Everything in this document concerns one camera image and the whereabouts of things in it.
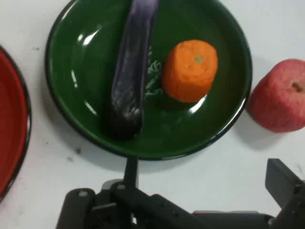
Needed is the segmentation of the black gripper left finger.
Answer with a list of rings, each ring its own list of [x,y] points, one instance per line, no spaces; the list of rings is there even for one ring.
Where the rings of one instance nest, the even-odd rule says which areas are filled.
[[[79,188],[67,193],[58,229],[201,229],[194,215],[160,195],[136,187],[138,160],[127,159],[124,178],[96,194]]]

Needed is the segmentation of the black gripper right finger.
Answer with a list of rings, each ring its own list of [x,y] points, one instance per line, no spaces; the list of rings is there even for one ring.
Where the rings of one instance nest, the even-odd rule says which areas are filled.
[[[305,182],[280,159],[267,161],[265,187],[281,211],[268,225],[271,229],[305,228]]]

